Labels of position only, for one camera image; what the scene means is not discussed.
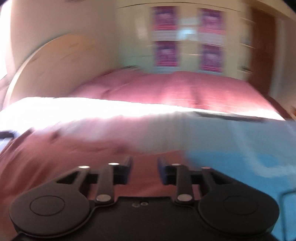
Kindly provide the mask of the purple poster lower right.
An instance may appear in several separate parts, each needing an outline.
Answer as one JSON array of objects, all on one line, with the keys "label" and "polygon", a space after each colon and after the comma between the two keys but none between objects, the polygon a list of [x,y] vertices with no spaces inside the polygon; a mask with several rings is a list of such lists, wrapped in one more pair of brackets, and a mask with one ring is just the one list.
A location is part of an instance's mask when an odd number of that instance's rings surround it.
[{"label": "purple poster lower right", "polygon": [[224,50],[220,46],[202,44],[200,67],[202,71],[223,72],[223,53]]}]

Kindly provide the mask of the purple poster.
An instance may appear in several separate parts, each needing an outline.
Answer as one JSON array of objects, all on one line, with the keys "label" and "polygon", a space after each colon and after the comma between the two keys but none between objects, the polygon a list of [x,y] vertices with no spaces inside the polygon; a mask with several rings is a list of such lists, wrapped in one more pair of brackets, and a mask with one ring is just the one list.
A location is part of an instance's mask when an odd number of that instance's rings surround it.
[{"label": "purple poster", "polygon": [[179,65],[178,42],[155,41],[155,65],[158,67],[177,67]]},{"label": "purple poster", "polygon": [[174,31],[177,29],[177,6],[152,7],[152,20],[155,31]]},{"label": "purple poster", "polygon": [[200,9],[199,32],[223,35],[225,33],[224,12],[214,9]]},{"label": "purple poster", "polygon": [[202,44],[200,67],[202,71],[223,72],[223,53],[224,50],[220,46]]}]

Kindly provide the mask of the pink knit garment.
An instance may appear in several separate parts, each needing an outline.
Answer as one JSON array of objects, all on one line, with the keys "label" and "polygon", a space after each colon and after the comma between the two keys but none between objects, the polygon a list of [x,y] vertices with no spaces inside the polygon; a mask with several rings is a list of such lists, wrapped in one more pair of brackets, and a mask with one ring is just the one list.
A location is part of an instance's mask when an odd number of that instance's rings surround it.
[{"label": "pink knit garment", "polygon": [[9,218],[11,202],[23,192],[48,182],[77,166],[100,169],[108,163],[123,163],[133,158],[127,185],[115,187],[119,196],[174,196],[174,186],[164,186],[157,170],[157,159],[169,164],[190,166],[185,152],[144,154],[129,145],[109,141],[80,141],[59,132],[26,131],[1,151],[1,238],[10,240],[16,231]]}]

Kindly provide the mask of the purple poster upper left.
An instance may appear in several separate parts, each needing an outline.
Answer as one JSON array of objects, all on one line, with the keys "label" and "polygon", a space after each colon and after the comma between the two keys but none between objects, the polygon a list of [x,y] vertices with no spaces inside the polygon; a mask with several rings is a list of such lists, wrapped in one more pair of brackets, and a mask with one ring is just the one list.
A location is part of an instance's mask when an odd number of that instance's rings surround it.
[{"label": "purple poster upper left", "polygon": [[155,31],[174,31],[177,29],[177,6],[152,7],[152,20]]}]

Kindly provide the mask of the blue patterned bed quilt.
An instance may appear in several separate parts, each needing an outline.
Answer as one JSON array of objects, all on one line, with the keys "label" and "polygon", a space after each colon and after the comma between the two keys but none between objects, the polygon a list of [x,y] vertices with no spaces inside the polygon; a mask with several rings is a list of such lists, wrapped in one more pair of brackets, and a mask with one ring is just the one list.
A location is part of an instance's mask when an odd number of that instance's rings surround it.
[{"label": "blue patterned bed quilt", "polygon": [[165,104],[28,97],[1,112],[1,130],[59,132],[80,141],[129,145],[144,154],[183,151],[275,199],[295,188],[295,122],[226,116]]}]

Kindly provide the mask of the pink bed cover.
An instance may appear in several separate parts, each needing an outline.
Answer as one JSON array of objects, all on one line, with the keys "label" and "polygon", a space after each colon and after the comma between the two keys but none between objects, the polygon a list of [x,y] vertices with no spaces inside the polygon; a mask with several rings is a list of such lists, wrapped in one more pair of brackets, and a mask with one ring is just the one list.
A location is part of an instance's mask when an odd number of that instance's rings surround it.
[{"label": "pink bed cover", "polygon": [[235,78],[188,71],[151,74],[119,69],[95,77],[69,96],[176,105],[281,120],[275,108],[250,84]]}]

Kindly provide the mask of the cream glossy wardrobe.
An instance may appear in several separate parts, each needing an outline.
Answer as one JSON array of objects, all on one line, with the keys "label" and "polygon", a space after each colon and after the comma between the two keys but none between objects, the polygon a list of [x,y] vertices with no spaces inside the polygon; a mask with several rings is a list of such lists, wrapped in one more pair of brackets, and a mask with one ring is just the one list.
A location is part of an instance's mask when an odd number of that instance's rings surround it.
[{"label": "cream glossy wardrobe", "polygon": [[155,64],[153,7],[176,6],[178,25],[172,36],[178,44],[178,69],[192,72],[200,71],[200,10],[222,11],[225,23],[222,74],[239,78],[245,1],[116,1],[115,6],[120,63],[136,65],[147,72],[159,70]]}]

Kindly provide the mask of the cream curved headboard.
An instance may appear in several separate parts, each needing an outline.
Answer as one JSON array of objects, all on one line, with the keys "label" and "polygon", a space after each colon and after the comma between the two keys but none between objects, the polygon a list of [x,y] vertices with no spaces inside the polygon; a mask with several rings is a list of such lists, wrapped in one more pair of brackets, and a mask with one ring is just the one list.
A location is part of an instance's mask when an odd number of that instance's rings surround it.
[{"label": "cream curved headboard", "polygon": [[65,34],[37,49],[15,73],[4,107],[26,97],[64,97],[116,67],[114,57],[93,37]]}]

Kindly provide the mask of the brown wooden door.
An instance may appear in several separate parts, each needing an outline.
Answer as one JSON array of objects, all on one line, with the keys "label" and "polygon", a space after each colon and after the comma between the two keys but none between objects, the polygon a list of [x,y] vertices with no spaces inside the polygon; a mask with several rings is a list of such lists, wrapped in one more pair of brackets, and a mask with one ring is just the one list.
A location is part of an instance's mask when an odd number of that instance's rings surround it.
[{"label": "brown wooden door", "polygon": [[269,93],[274,68],[276,47],[275,18],[259,9],[252,8],[252,74],[248,82],[261,94]]}]

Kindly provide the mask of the purple poster upper right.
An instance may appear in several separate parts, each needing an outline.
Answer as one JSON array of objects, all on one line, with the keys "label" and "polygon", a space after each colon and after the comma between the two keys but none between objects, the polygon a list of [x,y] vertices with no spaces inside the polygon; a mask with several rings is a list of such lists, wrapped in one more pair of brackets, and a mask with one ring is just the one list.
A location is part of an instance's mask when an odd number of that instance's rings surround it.
[{"label": "purple poster upper right", "polygon": [[223,35],[225,33],[224,12],[214,9],[200,9],[199,32]]}]

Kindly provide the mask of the purple poster lower left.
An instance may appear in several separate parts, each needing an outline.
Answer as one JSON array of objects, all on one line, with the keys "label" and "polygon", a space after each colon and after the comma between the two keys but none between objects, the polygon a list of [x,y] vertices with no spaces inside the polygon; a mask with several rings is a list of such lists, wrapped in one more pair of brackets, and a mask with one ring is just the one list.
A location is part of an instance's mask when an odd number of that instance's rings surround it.
[{"label": "purple poster lower left", "polygon": [[177,67],[179,65],[178,42],[155,41],[155,65],[158,67]]}]

